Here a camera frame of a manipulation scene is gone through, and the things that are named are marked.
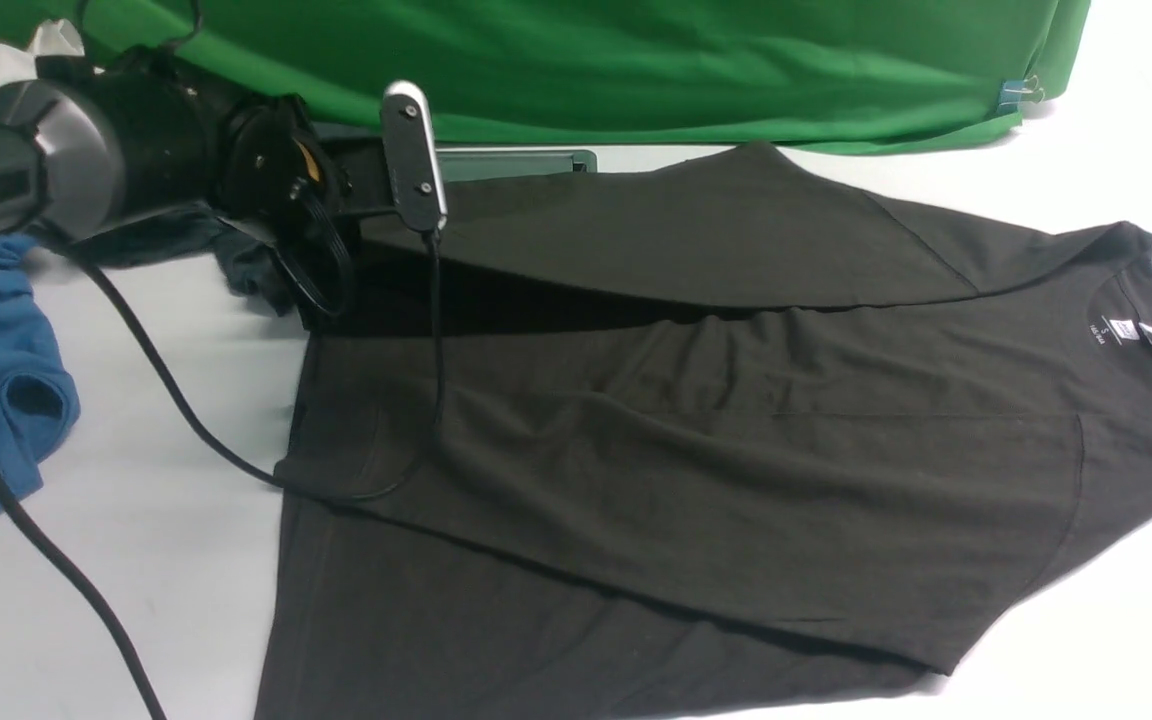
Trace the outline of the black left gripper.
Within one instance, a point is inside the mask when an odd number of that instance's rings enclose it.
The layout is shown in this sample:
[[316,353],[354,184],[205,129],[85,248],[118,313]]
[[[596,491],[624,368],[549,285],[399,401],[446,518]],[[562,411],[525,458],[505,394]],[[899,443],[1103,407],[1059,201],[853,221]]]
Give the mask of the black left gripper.
[[300,97],[243,101],[223,120],[221,217],[259,238],[316,319],[347,314],[358,296],[346,223],[396,214],[389,199],[355,199]]

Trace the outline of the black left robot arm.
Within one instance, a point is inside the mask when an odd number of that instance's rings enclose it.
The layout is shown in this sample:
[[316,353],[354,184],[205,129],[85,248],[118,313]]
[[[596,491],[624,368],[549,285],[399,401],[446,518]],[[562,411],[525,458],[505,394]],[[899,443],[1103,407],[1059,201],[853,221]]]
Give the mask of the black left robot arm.
[[320,314],[353,301],[342,233],[396,213],[378,142],[349,179],[297,94],[270,96],[162,50],[97,71],[46,56],[0,86],[0,234],[41,228],[68,247],[166,242],[197,222],[268,264]]

